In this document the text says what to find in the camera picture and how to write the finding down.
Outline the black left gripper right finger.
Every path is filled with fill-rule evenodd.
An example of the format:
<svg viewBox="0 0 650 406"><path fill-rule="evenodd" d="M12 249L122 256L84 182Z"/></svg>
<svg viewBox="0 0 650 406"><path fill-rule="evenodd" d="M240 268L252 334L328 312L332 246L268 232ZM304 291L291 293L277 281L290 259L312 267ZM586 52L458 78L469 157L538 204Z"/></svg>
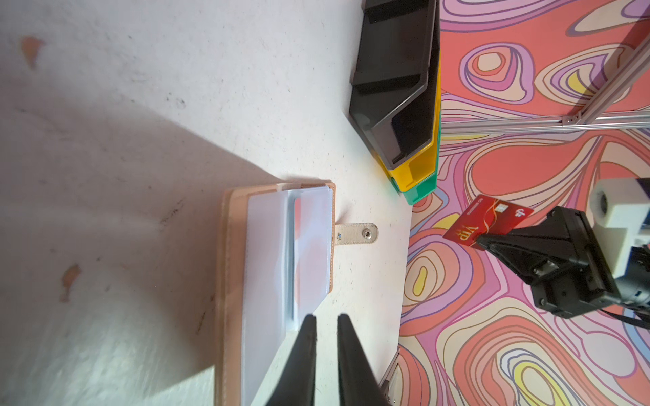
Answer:
<svg viewBox="0 0 650 406"><path fill-rule="evenodd" d="M340 405L389 405L347 314L337 319L337 352Z"/></svg>

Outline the tan leather card holder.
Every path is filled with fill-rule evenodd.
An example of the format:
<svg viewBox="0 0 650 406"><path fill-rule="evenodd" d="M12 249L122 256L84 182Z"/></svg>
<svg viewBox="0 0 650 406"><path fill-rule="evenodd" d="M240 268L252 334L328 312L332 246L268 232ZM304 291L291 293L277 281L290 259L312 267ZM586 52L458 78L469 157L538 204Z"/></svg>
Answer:
<svg viewBox="0 0 650 406"><path fill-rule="evenodd" d="M333 290L338 245L367 245L373 223L338 224L333 183L226 191L215 289L217 405L253 402L288 333Z"/></svg>

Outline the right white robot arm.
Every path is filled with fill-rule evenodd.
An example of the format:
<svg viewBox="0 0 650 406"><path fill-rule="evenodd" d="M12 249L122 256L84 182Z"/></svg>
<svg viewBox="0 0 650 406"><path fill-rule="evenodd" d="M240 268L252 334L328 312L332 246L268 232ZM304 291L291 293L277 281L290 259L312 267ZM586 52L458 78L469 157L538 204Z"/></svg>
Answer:
<svg viewBox="0 0 650 406"><path fill-rule="evenodd" d="M622 306L631 316L615 315L614 319L647 329L648 249L631 249L623 276L616 277L595 231L584 212L556 207L537 226L503 235L484 234L477 244L530 287L539 309L570 319Z"/></svg>

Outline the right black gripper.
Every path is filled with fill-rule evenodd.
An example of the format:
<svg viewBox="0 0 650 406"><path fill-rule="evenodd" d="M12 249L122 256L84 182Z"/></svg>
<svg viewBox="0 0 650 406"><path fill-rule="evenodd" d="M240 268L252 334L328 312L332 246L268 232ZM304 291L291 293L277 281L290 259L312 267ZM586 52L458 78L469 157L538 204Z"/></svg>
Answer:
<svg viewBox="0 0 650 406"><path fill-rule="evenodd" d="M483 234L487 250L525 284L535 305L564 319L621 302L621 293L582 211L557 207L540 225L507 234Z"/></svg>

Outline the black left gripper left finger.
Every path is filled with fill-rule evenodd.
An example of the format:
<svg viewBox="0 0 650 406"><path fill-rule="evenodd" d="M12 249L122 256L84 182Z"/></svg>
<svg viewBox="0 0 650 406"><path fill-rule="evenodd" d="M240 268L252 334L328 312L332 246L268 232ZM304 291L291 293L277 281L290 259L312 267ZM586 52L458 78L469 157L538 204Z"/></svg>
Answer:
<svg viewBox="0 0 650 406"><path fill-rule="evenodd" d="M317 336L317 318L307 315L267 405L314 404Z"/></svg>

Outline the red VIP credit card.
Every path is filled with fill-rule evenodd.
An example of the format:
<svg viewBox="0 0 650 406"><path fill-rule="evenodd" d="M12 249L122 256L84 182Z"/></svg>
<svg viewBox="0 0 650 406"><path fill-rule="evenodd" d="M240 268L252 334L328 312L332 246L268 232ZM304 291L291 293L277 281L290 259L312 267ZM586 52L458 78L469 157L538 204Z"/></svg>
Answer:
<svg viewBox="0 0 650 406"><path fill-rule="evenodd" d="M446 240L480 249L477 240L486 234L505 235L529 218L534 210L491 196L479 195L443 236Z"/></svg>

